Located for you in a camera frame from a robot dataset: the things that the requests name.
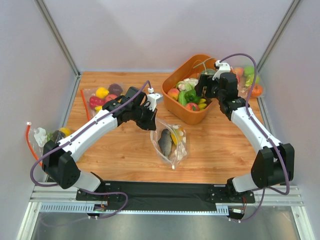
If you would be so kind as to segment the fake green bell pepper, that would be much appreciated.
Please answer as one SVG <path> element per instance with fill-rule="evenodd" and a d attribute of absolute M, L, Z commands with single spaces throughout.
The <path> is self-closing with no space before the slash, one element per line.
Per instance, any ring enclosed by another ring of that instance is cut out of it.
<path fill-rule="evenodd" d="M 184 95 L 184 98 L 187 103 L 195 103 L 195 104 L 198 104 L 201 100 L 201 97 L 197 96 L 197 92 L 195 89 L 191 89 L 187 91 Z"/>

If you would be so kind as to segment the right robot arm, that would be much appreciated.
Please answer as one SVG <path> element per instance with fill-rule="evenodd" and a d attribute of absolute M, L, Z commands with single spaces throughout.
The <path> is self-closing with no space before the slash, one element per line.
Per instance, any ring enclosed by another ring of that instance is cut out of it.
<path fill-rule="evenodd" d="M 289 143 L 275 138 L 257 119 L 246 100 L 238 95 L 237 78 L 225 72 L 219 77 L 201 74 L 195 86 L 197 95 L 218 100 L 220 111 L 235 124 L 251 143 L 256 157 L 250 173 L 234 177 L 231 182 L 236 192 L 242 193 L 285 184 L 294 176 L 295 150 Z"/>

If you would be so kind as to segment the polka dot zip bag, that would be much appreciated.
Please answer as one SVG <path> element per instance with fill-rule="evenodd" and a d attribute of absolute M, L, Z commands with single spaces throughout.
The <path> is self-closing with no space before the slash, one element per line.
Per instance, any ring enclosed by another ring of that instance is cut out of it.
<path fill-rule="evenodd" d="M 180 124 L 169 124 L 155 119 L 156 130 L 150 132 L 150 140 L 157 156 L 175 170 L 189 154 L 186 130 Z"/>

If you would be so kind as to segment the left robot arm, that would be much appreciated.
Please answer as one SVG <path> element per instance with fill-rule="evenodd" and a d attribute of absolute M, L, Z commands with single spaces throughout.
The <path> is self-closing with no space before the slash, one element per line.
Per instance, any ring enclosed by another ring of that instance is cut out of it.
<path fill-rule="evenodd" d="M 125 95 L 106 102 L 85 125 L 58 142 L 49 140 L 43 148 L 42 170 L 62 189 L 77 187 L 95 192 L 102 180 L 91 172 L 81 171 L 76 162 L 97 140 L 122 123 L 134 121 L 142 130 L 156 130 L 160 93 L 148 94 L 131 86 Z"/>

